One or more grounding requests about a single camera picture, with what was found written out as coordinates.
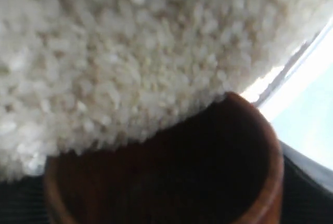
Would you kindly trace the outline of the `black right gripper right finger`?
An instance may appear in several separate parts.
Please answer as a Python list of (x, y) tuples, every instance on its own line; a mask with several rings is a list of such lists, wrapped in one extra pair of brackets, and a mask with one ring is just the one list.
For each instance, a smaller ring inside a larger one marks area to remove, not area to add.
[(281, 143), (284, 153), (282, 224), (332, 224), (332, 170)]

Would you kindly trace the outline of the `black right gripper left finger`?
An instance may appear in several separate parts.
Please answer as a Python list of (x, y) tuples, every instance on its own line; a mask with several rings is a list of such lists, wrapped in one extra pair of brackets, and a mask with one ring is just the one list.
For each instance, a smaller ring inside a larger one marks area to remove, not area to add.
[(43, 177), (1, 183), (1, 224), (48, 224)]

